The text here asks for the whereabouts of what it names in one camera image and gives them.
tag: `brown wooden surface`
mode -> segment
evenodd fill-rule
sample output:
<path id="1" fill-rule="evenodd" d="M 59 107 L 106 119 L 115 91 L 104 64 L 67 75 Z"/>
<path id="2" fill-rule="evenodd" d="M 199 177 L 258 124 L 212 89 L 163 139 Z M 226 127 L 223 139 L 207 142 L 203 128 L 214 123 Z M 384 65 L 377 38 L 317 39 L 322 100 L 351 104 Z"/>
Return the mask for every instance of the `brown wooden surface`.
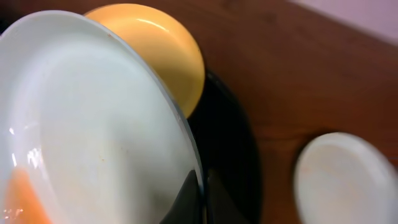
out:
<path id="1" fill-rule="evenodd" d="M 0 0 L 0 7 L 12 18 L 44 9 L 83 14 L 116 2 Z M 356 134 L 398 165 L 396 47 L 282 0 L 134 2 L 185 25 L 208 68 L 243 104 L 260 148 L 262 223 L 300 223 L 292 169 L 319 134 Z"/>

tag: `orange object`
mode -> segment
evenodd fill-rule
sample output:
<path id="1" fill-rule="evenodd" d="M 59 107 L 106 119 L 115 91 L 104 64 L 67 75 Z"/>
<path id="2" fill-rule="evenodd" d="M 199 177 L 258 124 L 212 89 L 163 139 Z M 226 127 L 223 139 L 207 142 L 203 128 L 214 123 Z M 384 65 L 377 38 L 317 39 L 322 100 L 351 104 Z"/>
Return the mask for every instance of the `orange object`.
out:
<path id="1" fill-rule="evenodd" d="M 5 206 L 2 215 L 5 223 L 51 223 L 34 193 L 28 174 L 22 169 L 15 169 L 12 173 L 7 186 Z"/>
<path id="2" fill-rule="evenodd" d="M 173 17 L 138 4 L 113 4 L 85 16 L 126 41 L 158 74 L 189 117 L 199 102 L 205 66 L 197 43 Z"/>

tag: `yellow plate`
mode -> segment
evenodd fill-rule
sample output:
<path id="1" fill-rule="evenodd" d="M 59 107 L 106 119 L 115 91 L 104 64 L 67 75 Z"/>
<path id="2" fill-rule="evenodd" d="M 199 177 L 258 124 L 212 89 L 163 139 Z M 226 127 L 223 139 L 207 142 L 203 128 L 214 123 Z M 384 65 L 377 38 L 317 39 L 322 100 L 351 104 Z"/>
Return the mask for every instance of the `yellow plate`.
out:
<path id="1" fill-rule="evenodd" d="M 163 80 L 185 117 L 199 102 L 205 66 L 191 34 L 173 17 L 138 4 L 113 4 L 85 16 L 126 41 Z"/>

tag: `dish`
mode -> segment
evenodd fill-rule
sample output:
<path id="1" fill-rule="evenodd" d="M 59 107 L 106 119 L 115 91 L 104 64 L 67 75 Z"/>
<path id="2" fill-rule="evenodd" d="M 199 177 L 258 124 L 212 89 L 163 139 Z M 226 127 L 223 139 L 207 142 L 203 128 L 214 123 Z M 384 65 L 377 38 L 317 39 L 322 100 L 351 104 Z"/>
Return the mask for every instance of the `dish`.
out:
<path id="1" fill-rule="evenodd" d="M 393 224 L 398 218 L 394 168 L 375 147 L 350 134 L 326 134 L 306 146 L 294 190 L 304 224 Z"/>
<path id="2" fill-rule="evenodd" d="M 85 16 L 126 41 L 159 75 L 189 117 L 199 102 L 205 66 L 191 34 L 173 17 L 138 4 L 113 4 Z"/>
<path id="3" fill-rule="evenodd" d="M 144 61 L 84 16 L 43 11 L 0 39 L 0 208 L 18 168 L 52 223 L 155 223 L 200 158 Z"/>

